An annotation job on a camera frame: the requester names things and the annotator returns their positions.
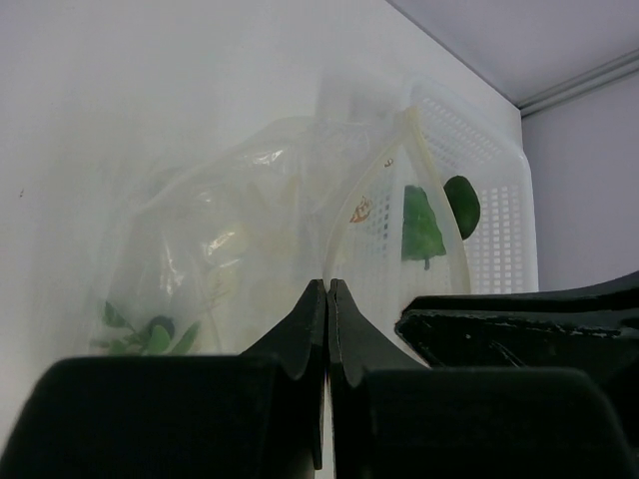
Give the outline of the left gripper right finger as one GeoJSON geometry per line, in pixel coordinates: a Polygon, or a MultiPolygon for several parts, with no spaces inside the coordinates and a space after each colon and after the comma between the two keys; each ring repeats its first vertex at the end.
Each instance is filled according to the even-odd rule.
{"type": "Polygon", "coordinates": [[[328,376],[338,478],[634,478],[624,424],[584,371],[431,366],[328,293],[328,376]]]}

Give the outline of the fake green bell pepper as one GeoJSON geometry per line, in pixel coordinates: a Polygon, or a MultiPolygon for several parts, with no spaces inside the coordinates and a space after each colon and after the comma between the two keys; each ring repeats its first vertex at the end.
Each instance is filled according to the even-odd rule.
{"type": "Polygon", "coordinates": [[[423,261],[429,270],[430,260],[442,255],[446,249],[426,192],[419,186],[405,186],[401,259],[423,261]]]}

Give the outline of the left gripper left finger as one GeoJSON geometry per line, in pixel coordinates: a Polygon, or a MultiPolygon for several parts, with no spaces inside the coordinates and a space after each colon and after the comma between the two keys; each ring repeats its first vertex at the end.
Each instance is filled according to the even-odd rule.
{"type": "Polygon", "coordinates": [[[322,467],[325,288],[239,355],[78,357],[36,383],[5,478],[311,478],[322,467]]]}

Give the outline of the clear zip top bag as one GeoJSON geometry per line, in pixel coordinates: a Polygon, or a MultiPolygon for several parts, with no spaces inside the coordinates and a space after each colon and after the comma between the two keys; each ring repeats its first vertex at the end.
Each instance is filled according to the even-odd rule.
{"type": "Polygon", "coordinates": [[[102,324],[106,301],[136,327],[156,315],[172,317],[179,332],[198,321],[188,354],[248,349],[309,282],[328,289],[344,281],[334,270],[351,214],[401,146],[436,194],[447,250],[462,250],[411,110],[375,123],[278,120],[217,159],[153,175],[124,198],[105,235],[88,350],[107,355],[90,340],[123,333],[102,324]]]}

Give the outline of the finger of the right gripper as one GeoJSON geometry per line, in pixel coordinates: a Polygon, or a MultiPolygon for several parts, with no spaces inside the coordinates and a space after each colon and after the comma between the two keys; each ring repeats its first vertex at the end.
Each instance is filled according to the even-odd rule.
{"type": "Polygon", "coordinates": [[[638,310],[413,309],[395,333],[431,366],[564,367],[586,372],[624,424],[638,422],[638,310]]]}
{"type": "Polygon", "coordinates": [[[480,314],[531,316],[552,321],[585,314],[585,326],[638,327],[638,273],[572,289],[509,294],[429,295],[415,298],[401,314],[401,327],[420,327],[432,318],[478,317],[480,314]]]}

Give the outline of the fake dark green vegetable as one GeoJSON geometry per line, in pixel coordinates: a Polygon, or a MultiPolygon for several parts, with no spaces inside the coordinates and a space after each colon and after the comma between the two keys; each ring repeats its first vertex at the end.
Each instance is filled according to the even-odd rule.
{"type": "Polygon", "coordinates": [[[461,238],[469,239],[474,233],[481,216],[481,205],[477,193],[464,176],[451,177],[443,187],[461,238]]]}

